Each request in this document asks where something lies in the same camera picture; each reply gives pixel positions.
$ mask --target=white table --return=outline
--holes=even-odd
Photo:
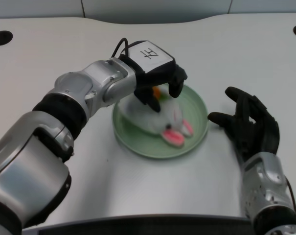
[[[296,197],[296,14],[222,15],[177,24],[122,25],[81,18],[0,20],[13,40],[0,47],[0,138],[53,88],[55,79],[110,57],[122,37],[150,40],[173,55],[209,112],[234,113],[224,90],[258,96],[280,126],[278,155]],[[240,172],[215,124],[187,156],[156,161],[114,138],[101,109],[66,164],[71,189],[46,223],[107,216],[188,213],[241,216]]]

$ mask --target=wall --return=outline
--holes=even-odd
[[[176,23],[227,13],[296,12],[296,0],[0,0],[0,18],[83,17]]]

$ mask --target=white plush rabbit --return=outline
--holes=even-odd
[[[168,143],[180,147],[184,144],[184,136],[191,137],[193,130],[183,119],[179,103],[172,98],[165,87],[158,87],[162,99],[159,99],[161,111],[153,111],[144,105],[134,94],[123,99],[118,107],[123,116],[140,129],[161,135]]]

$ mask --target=black rubber joint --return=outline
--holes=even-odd
[[[54,116],[69,129],[74,140],[87,122],[84,109],[75,100],[62,94],[47,94],[33,111],[43,111]]]
[[[256,235],[264,235],[271,229],[288,224],[296,225],[296,213],[288,207],[273,206],[258,214],[253,227]]]

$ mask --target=pink bunny ear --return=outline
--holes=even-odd
[[[181,147],[184,143],[183,135],[177,131],[166,130],[161,135],[163,139],[174,146]]]
[[[191,125],[185,119],[182,120],[181,132],[184,136],[191,137],[193,135],[193,130]]]

